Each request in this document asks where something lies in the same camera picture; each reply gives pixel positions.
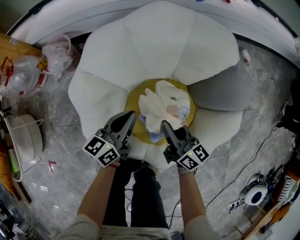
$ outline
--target green object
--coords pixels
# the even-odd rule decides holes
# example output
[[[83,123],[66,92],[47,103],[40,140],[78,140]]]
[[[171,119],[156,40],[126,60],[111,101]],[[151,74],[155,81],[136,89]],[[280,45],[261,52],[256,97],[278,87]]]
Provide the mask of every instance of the green object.
[[[17,167],[17,159],[13,149],[8,150],[8,159],[10,164],[10,169],[12,173],[17,173],[19,168]]]

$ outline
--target small label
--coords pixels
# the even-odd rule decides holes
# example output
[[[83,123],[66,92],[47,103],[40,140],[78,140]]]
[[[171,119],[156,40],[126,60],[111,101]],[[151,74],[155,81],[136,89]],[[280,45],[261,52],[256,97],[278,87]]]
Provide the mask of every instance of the small label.
[[[196,145],[181,158],[177,163],[185,167],[189,172],[197,168],[198,165],[203,163],[210,155],[201,144]]]
[[[87,140],[82,150],[104,168],[120,157],[114,145],[96,135]]]
[[[242,55],[244,62],[246,62],[246,63],[251,62],[251,58],[250,58],[250,55],[247,50],[241,51],[240,54]]]
[[[37,68],[41,71],[44,71],[46,67],[48,66],[48,60],[47,58],[44,58],[37,64]]]
[[[11,38],[10,38],[10,43],[16,45],[16,44],[18,43],[18,39],[15,39],[15,38],[11,37]]]

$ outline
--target person's arm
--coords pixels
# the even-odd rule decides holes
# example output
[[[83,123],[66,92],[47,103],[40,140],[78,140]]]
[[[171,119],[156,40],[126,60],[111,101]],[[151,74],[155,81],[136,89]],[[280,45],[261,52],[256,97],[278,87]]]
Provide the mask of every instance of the person's arm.
[[[186,226],[197,216],[206,216],[203,200],[192,172],[179,175],[183,224]]]
[[[104,220],[115,171],[116,168],[111,166],[100,169],[77,212],[77,214],[84,214],[91,218],[99,229]]]
[[[220,240],[206,218],[203,200],[192,172],[179,175],[181,211],[186,240]]]

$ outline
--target white plastic basket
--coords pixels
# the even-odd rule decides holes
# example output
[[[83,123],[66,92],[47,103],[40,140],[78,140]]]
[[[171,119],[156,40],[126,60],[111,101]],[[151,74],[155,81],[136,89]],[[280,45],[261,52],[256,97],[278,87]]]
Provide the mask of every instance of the white plastic basket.
[[[67,42],[66,46],[68,45],[68,53],[67,55],[69,57],[71,57],[73,59],[71,65],[64,70],[64,72],[73,72],[76,70],[76,68],[78,67],[80,58],[81,58],[81,54],[80,52],[72,45],[70,38],[67,35],[59,35],[57,37],[55,37],[54,39],[52,39],[47,45],[51,44],[51,43],[59,43],[59,42]]]

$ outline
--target person's wrist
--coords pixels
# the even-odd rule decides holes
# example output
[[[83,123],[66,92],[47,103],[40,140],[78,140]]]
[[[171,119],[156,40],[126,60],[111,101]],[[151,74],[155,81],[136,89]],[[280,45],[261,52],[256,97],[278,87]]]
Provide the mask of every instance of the person's wrist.
[[[114,167],[117,168],[118,166],[120,166],[120,158],[118,158],[117,160],[113,161],[111,164],[109,164],[110,167]]]
[[[99,172],[103,172],[103,173],[106,173],[106,174],[108,174],[108,173],[114,173],[116,171],[116,169],[117,169],[116,167],[108,165],[105,168],[101,167],[100,170],[99,170]]]
[[[183,175],[183,174],[189,173],[189,171],[181,165],[177,165],[177,172],[178,172],[178,175]]]

